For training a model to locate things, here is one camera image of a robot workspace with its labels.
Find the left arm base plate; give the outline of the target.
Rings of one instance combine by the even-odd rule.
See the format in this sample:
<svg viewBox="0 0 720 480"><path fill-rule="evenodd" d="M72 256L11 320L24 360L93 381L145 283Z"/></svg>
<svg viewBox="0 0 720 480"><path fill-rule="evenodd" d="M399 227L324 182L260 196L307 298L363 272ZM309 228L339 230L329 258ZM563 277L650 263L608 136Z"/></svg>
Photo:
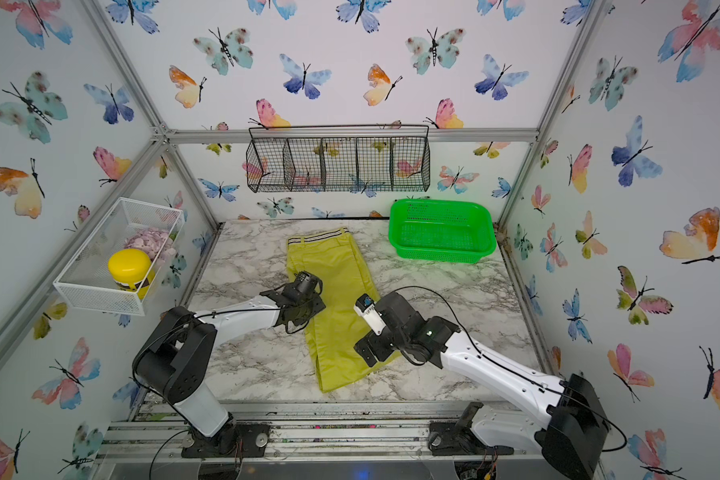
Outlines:
<svg viewBox="0 0 720 480"><path fill-rule="evenodd" d="M189 459L262 458L269 443L271 427L263 423L229 423L207 437L191 427L192 444L182 447L181 457Z"/></svg>

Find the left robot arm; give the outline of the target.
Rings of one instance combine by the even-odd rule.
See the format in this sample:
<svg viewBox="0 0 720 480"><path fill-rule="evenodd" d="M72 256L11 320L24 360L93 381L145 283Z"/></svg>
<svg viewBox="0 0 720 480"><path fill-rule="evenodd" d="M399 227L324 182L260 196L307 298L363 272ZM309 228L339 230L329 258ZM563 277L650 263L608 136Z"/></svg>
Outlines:
<svg viewBox="0 0 720 480"><path fill-rule="evenodd" d="M322 280L302 271L294 281L232 306L200 312L173 307L135 355L132 376L178 412L193 434L214 439L233 424L205 383L214 351L259 330L300 332L325 309L322 292Z"/></svg>

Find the lime green long pants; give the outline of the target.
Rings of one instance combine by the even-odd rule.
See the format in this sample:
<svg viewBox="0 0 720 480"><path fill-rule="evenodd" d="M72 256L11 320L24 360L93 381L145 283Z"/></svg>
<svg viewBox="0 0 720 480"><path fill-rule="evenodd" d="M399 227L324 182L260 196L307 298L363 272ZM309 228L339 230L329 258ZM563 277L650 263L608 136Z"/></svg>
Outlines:
<svg viewBox="0 0 720 480"><path fill-rule="evenodd" d="M380 299L362 253L345 227L305 236L291 236L286 246L286 271L293 280L306 271L323 282L320 297L325 310L310 320L305 340L319 390L331 395L366 379L401 358L395 352L370 367L354 345L371 331L356 314L355 302L364 294Z"/></svg>

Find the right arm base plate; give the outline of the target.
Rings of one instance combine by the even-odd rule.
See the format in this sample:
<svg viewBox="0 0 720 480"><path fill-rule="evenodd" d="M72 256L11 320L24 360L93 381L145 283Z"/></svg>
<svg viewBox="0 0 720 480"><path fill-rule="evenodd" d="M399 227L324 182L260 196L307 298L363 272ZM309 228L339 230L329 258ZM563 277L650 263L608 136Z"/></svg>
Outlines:
<svg viewBox="0 0 720 480"><path fill-rule="evenodd" d="M452 422L431 422L427 448L433 456L484 455L509 456L515 450L509 446L489 446L480 441L471 430Z"/></svg>

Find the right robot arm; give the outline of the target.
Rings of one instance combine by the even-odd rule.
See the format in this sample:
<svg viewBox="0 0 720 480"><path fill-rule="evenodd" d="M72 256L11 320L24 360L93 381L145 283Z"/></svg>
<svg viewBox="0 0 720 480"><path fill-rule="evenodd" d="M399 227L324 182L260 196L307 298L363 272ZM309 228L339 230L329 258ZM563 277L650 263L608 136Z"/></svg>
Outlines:
<svg viewBox="0 0 720 480"><path fill-rule="evenodd" d="M364 294L354 310L370 328L354 346L367 365L398 352L417 366L431 364L483 385L526 415L526 426L501 422L475 403L465 412L467 437L486 447L538 452L568 479L594 477L612 428L588 380L526 367L474 340L456 320L424 318L397 292L379 301Z"/></svg>

